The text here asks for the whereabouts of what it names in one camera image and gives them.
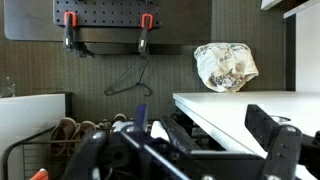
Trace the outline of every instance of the wire rack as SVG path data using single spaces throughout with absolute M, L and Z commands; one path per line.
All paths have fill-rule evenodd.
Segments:
M 69 144 L 78 144 L 79 140 L 50 141 L 53 127 L 11 145 L 4 153 L 4 179 L 30 179 L 40 169 L 48 171 L 49 179 L 61 179 L 65 168 L 72 158 Z

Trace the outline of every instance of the coat hanger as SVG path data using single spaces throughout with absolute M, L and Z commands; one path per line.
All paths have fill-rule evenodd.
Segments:
M 139 56 L 139 57 L 135 60 L 135 62 L 134 62 L 116 81 L 114 81 L 114 82 L 104 91 L 105 95 L 107 95 L 107 96 L 112 96 L 112 95 L 115 95 L 115 94 L 119 94 L 119 93 L 122 93 L 122 92 L 125 92 L 125 91 L 128 91 L 128 90 L 134 89 L 134 88 L 136 88 L 136 87 L 142 87 L 142 88 L 145 88 L 145 89 L 146 89 L 146 93 L 144 94 L 144 96 L 149 97 L 149 96 L 152 95 L 152 89 L 149 88 L 147 85 L 145 85 L 144 83 L 141 82 L 141 81 L 142 81 L 142 77 L 143 77 L 143 75 L 144 75 L 144 72 L 145 72 L 145 70 L 146 70 L 146 67 L 147 67 L 147 65 L 148 65 L 148 63 L 149 63 L 149 55 L 146 56 L 146 63 L 145 63 L 145 65 L 144 65 L 144 67 L 143 67 L 142 73 L 141 73 L 141 75 L 140 75 L 140 79 L 139 79 L 138 82 L 136 82 L 135 85 L 130 86 L 130 87 L 127 87 L 127 88 L 123 88 L 123 89 L 120 89 L 120 90 L 117 90 L 117 91 L 114 91 L 114 90 L 113 90 L 114 85 L 117 84 L 117 82 L 119 82 L 119 81 L 122 79 L 122 77 L 123 77 L 124 75 L 126 75 L 127 72 L 128 72 L 140 59 L 141 59 L 141 56 Z

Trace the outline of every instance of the pegboard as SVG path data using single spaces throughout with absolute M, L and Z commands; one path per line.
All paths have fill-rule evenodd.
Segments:
M 53 21 L 64 25 L 64 13 L 75 12 L 78 26 L 141 27 L 144 13 L 153 15 L 153 27 L 162 25 L 160 0 L 53 0 Z

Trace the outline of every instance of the white table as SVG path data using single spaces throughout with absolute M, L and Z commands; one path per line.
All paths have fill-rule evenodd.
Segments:
M 257 104 L 269 115 L 291 119 L 303 133 L 314 136 L 320 130 L 320 93 L 246 92 L 178 93 L 175 104 L 227 151 L 245 152 L 266 157 L 267 153 L 245 128 L 248 104 Z M 312 179 L 305 168 L 297 168 L 297 176 Z

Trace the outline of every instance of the red object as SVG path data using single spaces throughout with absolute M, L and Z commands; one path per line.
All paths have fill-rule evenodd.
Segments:
M 152 14 L 143 14 L 142 15 L 141 27 L 144 28 L 144 21 L 145 21 L 145 19 L 147 17 L 150 18 L 148 29 L 152 29 L 152 24 L 153 24 L 153 16 L 152 16 Z
M 48 180 L 48 172 L 45 169 L 40 169 L 30 180 Z
M 77 14 L 74 12 L 65 12 L 64 13 L 64 25 L 67 23 L 67 16 L 70 14 L 72 16 L 72 27 L 77 27 Z

